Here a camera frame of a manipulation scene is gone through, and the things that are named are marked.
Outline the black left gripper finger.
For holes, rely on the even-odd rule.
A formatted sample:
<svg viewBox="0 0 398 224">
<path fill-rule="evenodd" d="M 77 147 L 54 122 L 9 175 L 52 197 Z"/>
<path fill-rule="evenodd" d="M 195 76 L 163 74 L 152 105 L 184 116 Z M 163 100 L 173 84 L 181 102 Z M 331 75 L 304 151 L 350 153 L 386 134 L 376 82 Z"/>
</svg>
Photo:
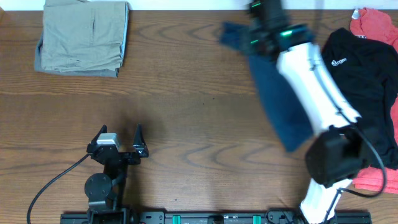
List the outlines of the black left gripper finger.
<svg viewBox="0 0 398 224">
<path fill-rule="evenodd" d="M 107 133 L 107 126 L 104 124 L 99 132 L 96 134 L 96 136 L 91 140 L 90 144 L 96 144 L 99 136 L 103 133 Z"/>
<path fill-rule="evenodd" d="M 136 128 L 133 147 L 136 149 L 137 152 L 147 152 L 147 144 L 144 140 L 142 126 L 140 124 L 138 124 Z"/>
</svg>

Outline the navy blue shorts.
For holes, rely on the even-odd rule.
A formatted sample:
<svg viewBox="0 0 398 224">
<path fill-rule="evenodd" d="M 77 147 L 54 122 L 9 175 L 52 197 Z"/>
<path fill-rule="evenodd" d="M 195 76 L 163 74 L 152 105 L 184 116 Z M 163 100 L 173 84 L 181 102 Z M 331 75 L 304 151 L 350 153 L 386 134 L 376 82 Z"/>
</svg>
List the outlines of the navy blue shorts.
<svg viewBox="0 0 398 224">
<path fill-rule="evenodd" d="M 313 135 L 308 116 L 287 80 L 268 56 L 245 46 L 249 26 L 224 22 L 220 43 L 245 55 L 258 97 L 274 131 L 288 152 L 296 151 Z"/>
</svg>

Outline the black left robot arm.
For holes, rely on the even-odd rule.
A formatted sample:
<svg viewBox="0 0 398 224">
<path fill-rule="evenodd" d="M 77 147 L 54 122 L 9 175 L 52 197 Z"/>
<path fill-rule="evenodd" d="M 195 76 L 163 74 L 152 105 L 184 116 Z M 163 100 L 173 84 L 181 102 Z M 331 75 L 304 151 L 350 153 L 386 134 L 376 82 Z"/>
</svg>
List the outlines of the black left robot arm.
<svg viewBox="0 0 398 224">
<path fill-rule="evenodd" d="M 105 125 L 87 146 L 86 152 L 91 159 L 104 166 L 102 172 L 93 174 L 85 182 L 89 224 L 139 223 L 137 213 L 123 206 L 121 200 L 127 168 L 139 165 L 143 157 L 149 156 L 140 124 L 135 131 L 132 151 L 121 152 L 120 147 L 118 135 L 108 133 Z"/>
</svg>

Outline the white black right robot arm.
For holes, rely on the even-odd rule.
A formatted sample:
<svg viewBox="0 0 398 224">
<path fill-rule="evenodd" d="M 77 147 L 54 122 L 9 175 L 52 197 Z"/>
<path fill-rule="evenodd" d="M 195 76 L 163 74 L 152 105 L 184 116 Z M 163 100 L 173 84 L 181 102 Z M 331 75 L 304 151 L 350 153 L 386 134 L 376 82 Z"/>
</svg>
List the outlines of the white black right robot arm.
<svg viewBox="0 0 398 224">
<path fill-rule="evenodd" d="M 245 50 L 271 58 L 316 136 L 305 155 L 311 180 L 295 222 L 328 223 L 342 191 L 370 162 L 368 144 L 356 130 L 361 116 L 333 81 L 308 26 L 291 24 L 280 0 L 251 1 L 248 8 Z"/>
</svg>

